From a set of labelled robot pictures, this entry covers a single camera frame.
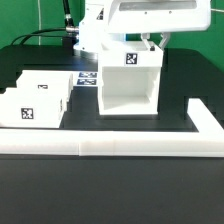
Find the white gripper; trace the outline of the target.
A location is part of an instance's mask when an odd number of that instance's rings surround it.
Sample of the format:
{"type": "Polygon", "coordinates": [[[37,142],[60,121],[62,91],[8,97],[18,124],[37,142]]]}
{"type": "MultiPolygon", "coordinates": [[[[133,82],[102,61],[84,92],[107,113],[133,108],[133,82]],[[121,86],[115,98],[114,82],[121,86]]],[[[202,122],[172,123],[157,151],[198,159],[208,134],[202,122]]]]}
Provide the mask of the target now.
{"type": "MultiPolygon", "coordinates": [[[[149,33],[206,30],[211,23],[210,0],[108,0],[105,30],[108,33],[141,34],[147,51],[154,51],[149,33]]],[[[170,33],[162,33],[163,50],[170,33]]]]}

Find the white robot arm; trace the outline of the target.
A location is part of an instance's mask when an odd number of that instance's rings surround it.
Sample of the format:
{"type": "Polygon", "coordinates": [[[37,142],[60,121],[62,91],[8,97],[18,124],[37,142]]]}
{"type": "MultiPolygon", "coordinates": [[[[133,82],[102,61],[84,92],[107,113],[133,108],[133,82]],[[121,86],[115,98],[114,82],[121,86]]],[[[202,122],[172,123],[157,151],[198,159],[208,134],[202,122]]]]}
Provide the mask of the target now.
{"type": "Polygon", "coordinates": [[[164,49],[172,33],[204,31],[210,24],[210,0],[85,0],[74,50],[96,58],[104,40],[123,41],[130,34],[149,39],[155,33],[164,49]]]}

